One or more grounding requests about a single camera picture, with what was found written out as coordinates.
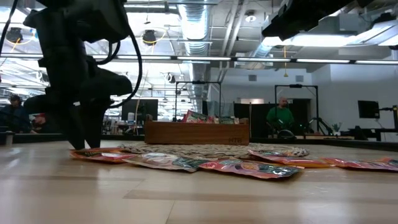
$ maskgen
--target black cable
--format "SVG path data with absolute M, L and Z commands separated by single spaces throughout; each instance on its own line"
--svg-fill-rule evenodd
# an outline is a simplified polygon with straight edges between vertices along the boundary
M 120 6 L 118 6 L 119 1 L 114 1 L 114 2 L 116 3 L 116 9 L 119 9 L 120 8 Z M 131 98 L 137 93 L 139 85 L 141 84 L 141 80 L 142 80 L 142 56 L 141 56 L 141 52 L 139 51 L 139 46 L 138 46 L 138 43 L 136 40 L 136 36 L 134 35 L 133 31 L 131 30 L 131 27 L 125 18 L 125 13 L 123 10 L 120 10 L 120 11 L 118 10 L 118 16 L 122 21 L 126 22 L 124 26 L 128 29 L 132 44 L 134 46 L 134 49 L 136 50 L 137 60 L 138 60 L 138 78 L 137 78 L 136 86 L 134 87 L 132 93 L 122 102 L 120 102 L 116 105 L 111 105 L 109 108 L 118 108 L 118 107 L 124 105 L 125 103 L 127 103 L 129 100 L 131 100 Z
M 104 60 L 102 60 L 102 61 L 99 61 L 99 62 L 97 62 L 96 64 L 97 64 L 97 65 L 105 65 L 105 64 L 111 62 L 111 61 L 116 57 L 116 55 L 119 53 L 120 45 L 121 45 L 121 43 L 120 43 L 120 41 L 119 41 L 119 42 L 118 42 L 118 45 L 116 46 L 116 49 L 115 49 L 114 52 L 112 53 L 112 43 L 109 42 L 109 52 L 108 52 L 108 56 L 106 57 L 106 59 L 104 59 Z
M 11 23 L 11 17 L 12 17 L 12 15 L 14 15 L 15 10 L 17 9 L 17 5 L 18 5 L 18 0 L 14 0 L 14 3 L 12 3 L 12 7 L 10 10 L 10 15 L 8 17 L 7 22 L 4 25 L 3 30 L 2 30 L 1 38 L 0 38 L 0 56 L 1 56 L 1 52 L 2 52 L 2 46 L 4 45 L 4 41 L 6 39 L 7 30 Z

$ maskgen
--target ceiling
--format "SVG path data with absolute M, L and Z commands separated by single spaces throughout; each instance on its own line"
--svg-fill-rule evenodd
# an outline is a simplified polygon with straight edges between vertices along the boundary
M 128 1 L 129 4 L 135 4 L 137 1 Z M 209 1 L 218 2 L 218 4 L 211 6 L 210 14 L 210 34 L 207 42 L 210 44 L 209 55 L 219 56 L 223 46 L 224 37 L 227 31 L 228 21 L 235 18 L 235 25 L 239 19 L 240 8 L 234 18 L 231 15 L 234 0 Z M 236 41 L 234 42 L 231 55 L 248 54 L 259 46 L 263 37 L 261 36 L 262 26 L 267 16 L 277 12 L 280 8 L 281 0 L 274 1 L 259 1 L 250 0 L 247 4 L 246 11 L 253 10 L 256 20 L 247 22 L 246 16 L 243 16 L 242 23 L 238 30 Z M 366 8 L 366 13 L 361 17 L 364 21 L 367 20 L 367 14 L 373 11 L 383 12 L 388 9 L 393 9 L 396 5 L 396 0 L 379 1 L 376 0 Z M 30 9 L 19 8 L 12 18 L 11 27 L 22 28 L 24 40 L 22 44 L 14 45 L 10 42 L 5 42 L 2 52 L 20 54 L 20 58 L 0 58 L 0 73 L 2 78 L 2 95 L 6 98 L 11 93 L 20 94 L 28 97 L 44 93 L 44 88 L 49 85 L 47 72 L 44 68 L 39 68 L 36 60 L 24 58 L 24 54 L 41 54 L 39 40 L 34 36 L 34 30 L 22 25 L 27 12 Z M 358 9 L 353 6 L 346 12 L 349 14 L 357 14 L 363 12 L 363 9 Z M 1 5 L 0 3 L 0 29 L 3 28 L 4 23 L 9 14 L 9 6 Z M 143 55 L 186 55 L 185 39 L 183 37 L 183 30 L 181 28 L 181 18 L 177 14 L 161 14 L 161 13 L 128 13 L 130 26 L 138 39 L 141 54 Z M 141 41 L 145 30 L 155 30 L 157 42 L 154 45 L 147 45 Z M 94 44 L 86 43 L 86 51 L 89 55 L 107 55 L 108 43 L 105 40 Z M 333 58 L 333 59 L 351 59 L 351 58 L 371 58 L 383 59 L 389 56 L 391 51 L 388 47 L 380 47 L 378 45 L 359 45 L 355 47 L 300 47 L 300 46 L 286 46 L 273 47 L 270 54 L 273 57 L 295 57 L 295 58 Z M 135 55 L 135 50 L 130 39 L 121 41 L 121 50 L 119 55 Z M 217 77 L 218 63 L 211 63 L 212 79 Z M 292 69 L 292 73 L 307 73 L 312 72 L 322 65 L 310 65 L 305 63 L 289 64 L 288 68 Z M 134 85 L 137 79 L 138 66 L 134 61 L 117 61 L 110 62 L 101 66 L 112 72 L 120 75 L 126 75 Z M 189 63 L 151 63 L 144 62 L 144 81 L 141 84 L 141 89 L 138 96 L 141 97 L 158 97 L 161 101 L 168 98 L 168 103 L 164 103 L 166 112 L 171 113 L 174 108 L 173 97 L 175 91 L 175 84 L 167 81 L 169 75 L 173 75 L 177 81 L 191 81 L 192 66 Z M 255 85 L 262 85 L 261 83 L 277 82 L 279 77 L 277 74 L 284 72 L 284 63 L 274 63 L 272 66 L 267 66 L 265 70 L 256 70 L 253 72 L 243 71 L 237 68 L 228 69 L 226 84 L 232 85 L 253 85 L 248 83 L 247 77 L 252 73 L 266 73 L 267 77 L 272 77 Z M 7 85 L 14 85 L 17 88 L 5 87 Z M 193 97 L 190 85 L 187 85 L 187 91 L 183 91 L 178 99 L 178 108 L 183 108 L 180 112 L 184 113 L 187 109 L 191 109 L 200 104 L 195 100 L 190 102 Z

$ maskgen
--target man in green shirt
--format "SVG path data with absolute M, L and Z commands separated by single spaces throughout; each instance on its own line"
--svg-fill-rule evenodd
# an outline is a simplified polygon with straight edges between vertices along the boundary
M 279 105 L 269 110 L 267 121 L 276 129 L 290 129 L 294 123 L 292 112 L 287 108 L 287 99 L 281 97 Z

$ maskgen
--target computer monitor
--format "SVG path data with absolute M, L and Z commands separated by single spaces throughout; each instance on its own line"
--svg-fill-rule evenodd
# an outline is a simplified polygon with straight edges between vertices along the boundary
M 129 100 L 122 106 L 122 120 L 127 121 L 130 112 L 136 113 L 138 100 Z M 147 114 L 152 115 L 152 119 L 157 121 L 158 100 L 139 100 L 137 120 L 145 120 Z
M 359 118 L 379 119 L 379 102 L 358 100 Z

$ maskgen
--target table surface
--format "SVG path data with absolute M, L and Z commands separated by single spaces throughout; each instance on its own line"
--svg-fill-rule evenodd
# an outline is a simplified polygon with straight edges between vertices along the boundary
M 103 147 L 119 141 L 103 141 Z M 398 152 L 304 146 L 313 157 Z M 2 224 L 397 223 L 398 174 L 307 169 L 286 181 L 70 159 L 67 142 L 0 147 Z

